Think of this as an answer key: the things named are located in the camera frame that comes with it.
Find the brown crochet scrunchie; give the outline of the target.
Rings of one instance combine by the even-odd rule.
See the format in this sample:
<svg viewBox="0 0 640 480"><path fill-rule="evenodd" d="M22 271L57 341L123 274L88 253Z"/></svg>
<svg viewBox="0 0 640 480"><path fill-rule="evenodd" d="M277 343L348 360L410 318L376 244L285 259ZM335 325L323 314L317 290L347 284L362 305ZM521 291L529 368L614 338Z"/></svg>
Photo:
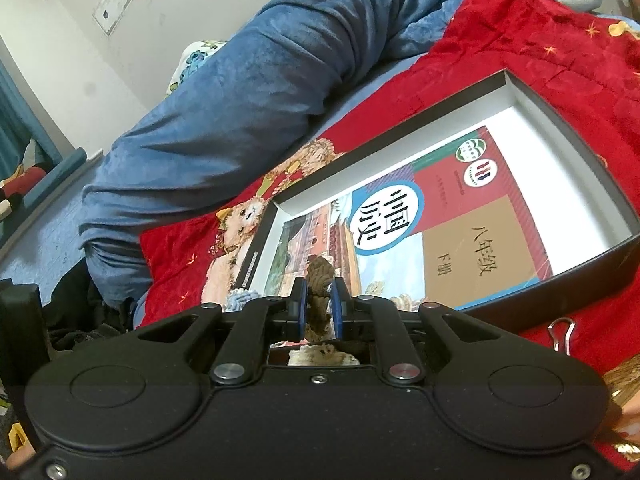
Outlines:
<svg viewBox="0 0 640 480"><path fill-rule="evenodd" d="M306 274L305 339L310 344L318 344L318 342L331 338L329 288L334 276L334 266L323 257L314 258L308 264Z"/></svg>

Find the Chinese history textbook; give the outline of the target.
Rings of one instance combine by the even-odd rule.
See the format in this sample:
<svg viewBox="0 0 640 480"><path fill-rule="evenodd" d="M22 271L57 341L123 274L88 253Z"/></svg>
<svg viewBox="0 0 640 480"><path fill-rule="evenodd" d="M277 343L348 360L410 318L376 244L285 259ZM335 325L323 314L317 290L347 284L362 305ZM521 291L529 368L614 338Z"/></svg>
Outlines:
<svg viewBox="0 0 640 480"><path fill-rule="evenodd" d="M552 277L544 242L489 129L480 126L272 229L267 295L287 294L314 259L352 295L414 310L465 309Z"/></svg>

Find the blue plush duvet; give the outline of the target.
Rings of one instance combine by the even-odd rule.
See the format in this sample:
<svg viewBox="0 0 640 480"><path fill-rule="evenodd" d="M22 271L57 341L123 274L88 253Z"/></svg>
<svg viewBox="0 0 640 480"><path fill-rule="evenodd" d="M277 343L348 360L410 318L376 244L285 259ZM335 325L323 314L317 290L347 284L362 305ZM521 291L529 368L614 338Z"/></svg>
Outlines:
<svg viewBox="0 0 640 480"><path fill-rule="evenodd" d="M559 0L597 9L602 0ZM149 289L147 229L238 196L311 134L334 94L442 38L462 0L271 0L117 139L82 194L88 272L111 308Z"/></svg>

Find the cartoon print pillow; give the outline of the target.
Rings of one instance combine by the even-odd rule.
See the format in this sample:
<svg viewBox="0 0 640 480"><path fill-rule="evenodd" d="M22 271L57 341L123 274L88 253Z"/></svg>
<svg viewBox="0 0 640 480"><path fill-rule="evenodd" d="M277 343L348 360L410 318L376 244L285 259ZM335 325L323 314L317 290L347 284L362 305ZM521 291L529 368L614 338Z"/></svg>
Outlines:
<svg viewBox="0 0 640 480"><path fill-rule="evenodd" d="M189 44L182 55L174 73L171 75L166 96L174 92L180 84L195 73L203 63L217 53L227 43L225 41L198 40Z"/></svg>

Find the white certificate on wall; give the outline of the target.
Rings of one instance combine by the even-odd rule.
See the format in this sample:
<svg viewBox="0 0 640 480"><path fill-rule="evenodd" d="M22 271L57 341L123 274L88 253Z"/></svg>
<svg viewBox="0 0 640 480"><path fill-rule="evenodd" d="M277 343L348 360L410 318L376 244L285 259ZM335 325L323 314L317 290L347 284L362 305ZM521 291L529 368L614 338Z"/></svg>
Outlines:
<svg viewBox="0 0 640 480"><path fill-rule="evenodd" d="M99 0L93 11L93 19L104 35L110 36L132 0Z"/></svg>

